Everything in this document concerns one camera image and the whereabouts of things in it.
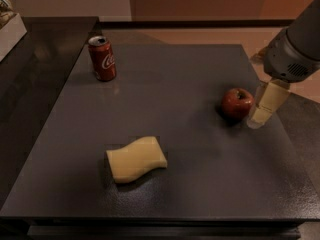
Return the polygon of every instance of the apple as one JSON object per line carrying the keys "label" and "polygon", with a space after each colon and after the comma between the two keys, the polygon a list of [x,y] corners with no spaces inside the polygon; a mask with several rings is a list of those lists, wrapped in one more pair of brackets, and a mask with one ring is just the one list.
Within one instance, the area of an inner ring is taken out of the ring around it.
{"label": "apple", "polygon": [[242,88],[233,88],[227,91],[221,101],[221,111],[224,116],[234,121],[245,118],[254,103],[250,92]]}

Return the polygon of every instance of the cardboard box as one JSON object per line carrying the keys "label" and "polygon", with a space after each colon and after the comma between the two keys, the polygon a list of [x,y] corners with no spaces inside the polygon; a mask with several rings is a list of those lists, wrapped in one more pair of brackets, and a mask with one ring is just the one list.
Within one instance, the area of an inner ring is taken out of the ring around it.
{"label": "cardboard box", "polygon": [[26,33],[20,14],[16,14],[0,29],[0,62]]}

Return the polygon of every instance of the robotic hand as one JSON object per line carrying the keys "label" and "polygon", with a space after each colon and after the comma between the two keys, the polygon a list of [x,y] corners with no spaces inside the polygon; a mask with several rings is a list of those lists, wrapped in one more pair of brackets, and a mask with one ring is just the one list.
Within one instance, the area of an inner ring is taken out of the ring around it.
{"label": "robotic hand", "polygon": [[289,97],[290,83],[305,80],[320,69],[320,0],[314,0],[269,44],[264,72],[272,79],[258,87],[247,124],[263,126]]}

